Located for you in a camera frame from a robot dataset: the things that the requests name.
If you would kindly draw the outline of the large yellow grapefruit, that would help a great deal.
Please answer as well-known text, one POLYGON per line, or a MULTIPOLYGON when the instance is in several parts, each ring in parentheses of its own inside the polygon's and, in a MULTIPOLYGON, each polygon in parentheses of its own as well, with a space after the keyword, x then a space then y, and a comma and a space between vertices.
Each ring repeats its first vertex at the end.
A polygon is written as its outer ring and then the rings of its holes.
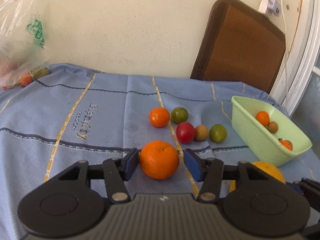
POLYGON ((282 172, 271 163, 264 161, 256 161, 250 163, 248 161, 238 162, 240 169, 240 179, 231 182, 229 193, 242 186, 252 187, 258 182, 266 182, 268 180, 277 180, 284 185, 286 180, 282 172))

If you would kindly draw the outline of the small back tangerine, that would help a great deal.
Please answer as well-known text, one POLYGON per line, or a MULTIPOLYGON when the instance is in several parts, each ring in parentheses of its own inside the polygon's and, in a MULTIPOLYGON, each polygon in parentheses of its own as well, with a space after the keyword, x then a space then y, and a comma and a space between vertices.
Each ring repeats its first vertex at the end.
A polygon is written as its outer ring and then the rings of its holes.
POLYGON ((290 151, 293 150, 293 144, 291 141, 283 140, 282 138, 279 138, 278 140, 279 140, 279 143, 283 145, 285 148, 287 148, 290 151))

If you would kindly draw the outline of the brown kiwi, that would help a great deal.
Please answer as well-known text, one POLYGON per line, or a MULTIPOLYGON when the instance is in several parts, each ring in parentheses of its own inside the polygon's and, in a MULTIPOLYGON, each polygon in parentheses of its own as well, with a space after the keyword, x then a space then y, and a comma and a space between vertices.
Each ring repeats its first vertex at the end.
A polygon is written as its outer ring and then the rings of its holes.
POLYGON ((274 134, 278 131, 278 124, 275 121, 272 121, 268 124, 267 129, 274 134))
POLYGON ((209 130, 204 125, 199 125, 195 128, 195 141, 205 141, 209 137, 209 130))

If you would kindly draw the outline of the green lime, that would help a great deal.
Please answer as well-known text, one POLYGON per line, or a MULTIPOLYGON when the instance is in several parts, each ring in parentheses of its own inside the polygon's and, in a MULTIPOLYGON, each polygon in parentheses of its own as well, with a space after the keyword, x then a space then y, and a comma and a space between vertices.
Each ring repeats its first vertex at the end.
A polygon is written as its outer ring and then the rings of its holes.
POLYGON ((186 122, 188 118, 188 111, 184 107, 176 107, 171 111, 171 120, 175 124, 186 122))
POLYGON ((210 139, 215 143, 221 143, 227 138, 227 129, 222 124, 215 124, 209 130, 210 139))

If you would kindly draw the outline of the red tomato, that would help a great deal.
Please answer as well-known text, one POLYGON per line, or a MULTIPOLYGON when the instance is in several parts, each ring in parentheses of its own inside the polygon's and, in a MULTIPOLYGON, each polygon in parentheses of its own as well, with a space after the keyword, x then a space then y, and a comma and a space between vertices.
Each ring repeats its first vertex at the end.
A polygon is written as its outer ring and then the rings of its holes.
POLYGON ((176 128, 176 137, 180 143, 188 144, 195 138, 195 128, 188 122, 179 124, 176 128))

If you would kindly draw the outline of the large orange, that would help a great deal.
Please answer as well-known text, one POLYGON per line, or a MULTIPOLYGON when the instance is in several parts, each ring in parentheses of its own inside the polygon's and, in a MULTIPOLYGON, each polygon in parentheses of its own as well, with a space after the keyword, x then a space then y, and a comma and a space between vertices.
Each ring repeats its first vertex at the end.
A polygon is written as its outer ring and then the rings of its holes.
POLYGON ((141 170, 156 180, 165 180, 173 176, 179 163, 180 159, 176 148, 161 140, 147 143, 139 154, 141 170))

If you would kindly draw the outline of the small orange tangerine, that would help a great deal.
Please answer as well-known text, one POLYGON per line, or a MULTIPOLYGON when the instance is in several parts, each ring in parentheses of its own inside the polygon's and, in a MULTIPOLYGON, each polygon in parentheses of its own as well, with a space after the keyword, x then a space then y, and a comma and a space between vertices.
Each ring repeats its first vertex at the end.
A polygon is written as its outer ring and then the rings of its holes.
POLYGON ((150 111, 149 122, 155 127, 161 128, 170 121, 170 113, 164 107, 157 107, 150 111))

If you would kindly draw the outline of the light green plastic basket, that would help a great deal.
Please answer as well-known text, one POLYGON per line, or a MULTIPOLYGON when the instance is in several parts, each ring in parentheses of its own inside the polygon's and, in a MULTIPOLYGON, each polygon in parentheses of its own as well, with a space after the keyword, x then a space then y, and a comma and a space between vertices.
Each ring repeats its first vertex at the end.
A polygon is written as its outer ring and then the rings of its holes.
POLYGON ((281 166, 312 147, 308 136, 273 105, 244 96, 233 96, 231 102, 233 129, 261 161, 281 166), (269 132, 256 120, 259 111, 266 111, 270 120, 278 124, 276 133, 269 132), (281 145, 279 138, 291 141, 293 150, 281 145))

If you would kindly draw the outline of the blue checked tablecloth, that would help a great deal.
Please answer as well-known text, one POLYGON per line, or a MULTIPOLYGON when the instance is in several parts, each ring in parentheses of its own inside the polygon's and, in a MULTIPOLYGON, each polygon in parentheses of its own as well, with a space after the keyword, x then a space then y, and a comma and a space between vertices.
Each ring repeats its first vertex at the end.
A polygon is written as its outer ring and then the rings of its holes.
MULTIPOLYGON (((301 233, 286 237, 253 236, 233 226, 214 204, 196 200, 201 182, 184 164, 184 150, 225 165, 261 161, 232 127, 232 97, 265 101, 281 107, 262 90, 242 82, 213 82, 100 73, 57 64, 26 87, 1 92, 1 239, 319 239, 319 220, 308 220, 301 233), (179 124, 150 124, 152 109, 176 107, 189 114, 194 128, 215 124, 227 138, 215 143, 180 143, 179 124), (139 154, 149 142, 171 144, 179 167, 168 179, 156 180, 138 166, 125 186, 130 202, 115 204, 96 228, 82 238, 29 238, 20 222, 20 201, 34 189, 80 160, 89 165, 139 154)), ((319 159, 310 149, 277 166, 287 182, 319 182, 319 159)))

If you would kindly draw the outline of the orange fruit by bag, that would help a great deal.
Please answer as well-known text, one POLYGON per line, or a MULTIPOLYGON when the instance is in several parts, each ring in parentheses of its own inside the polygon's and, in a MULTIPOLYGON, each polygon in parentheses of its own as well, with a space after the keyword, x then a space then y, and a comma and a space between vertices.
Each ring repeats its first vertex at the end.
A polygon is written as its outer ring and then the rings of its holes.
POLYGON ((21 86, 25 87, 33 82, 33 76, 30 73, 27 73, 19 78, 19 83, 21 86))

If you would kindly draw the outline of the green fruit by bag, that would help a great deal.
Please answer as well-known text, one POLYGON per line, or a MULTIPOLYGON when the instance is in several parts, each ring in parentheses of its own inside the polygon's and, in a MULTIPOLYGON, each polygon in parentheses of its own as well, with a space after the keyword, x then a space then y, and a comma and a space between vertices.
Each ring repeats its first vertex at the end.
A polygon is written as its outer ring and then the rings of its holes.
POLYGON ((34 70, 33 77, 34 77, 34 80, 38 80, 48 74, 49 74, 48 68, 39 68, 39 69, 34 70))

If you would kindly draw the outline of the clear plastic bag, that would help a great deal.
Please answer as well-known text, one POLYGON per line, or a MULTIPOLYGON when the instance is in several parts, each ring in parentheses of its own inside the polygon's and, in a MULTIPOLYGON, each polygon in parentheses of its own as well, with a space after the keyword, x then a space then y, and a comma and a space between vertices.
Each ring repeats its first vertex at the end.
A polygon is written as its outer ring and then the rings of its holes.
POLYGON ((48 68, 47 9, 43 0, 1 3, 1 88, 21 86, 20 77, 48 68))

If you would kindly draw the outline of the brown woven chair mat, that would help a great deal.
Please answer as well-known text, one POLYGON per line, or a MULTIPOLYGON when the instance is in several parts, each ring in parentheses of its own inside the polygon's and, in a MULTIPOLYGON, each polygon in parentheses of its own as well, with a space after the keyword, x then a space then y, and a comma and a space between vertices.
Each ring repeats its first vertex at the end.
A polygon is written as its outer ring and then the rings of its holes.
POLYGON ((241 81, 269 93, 285 54, 285 35, 240 0, 217 0, 191 78, 241 81))

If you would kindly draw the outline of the white window frame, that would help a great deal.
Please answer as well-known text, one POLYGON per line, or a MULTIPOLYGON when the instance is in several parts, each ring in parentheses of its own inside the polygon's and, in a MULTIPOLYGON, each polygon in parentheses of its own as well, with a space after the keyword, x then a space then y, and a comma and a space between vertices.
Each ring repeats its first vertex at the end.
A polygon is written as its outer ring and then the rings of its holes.
POLYGON ((288 14, 283 17, 287 54, 270 92, 288 115, 296 110, 312 74, 319 74, 319 68, 316 67, 319 54, 319 0, 299 0, 297 15, 293 33, 289 30, 292 17, 288 14))

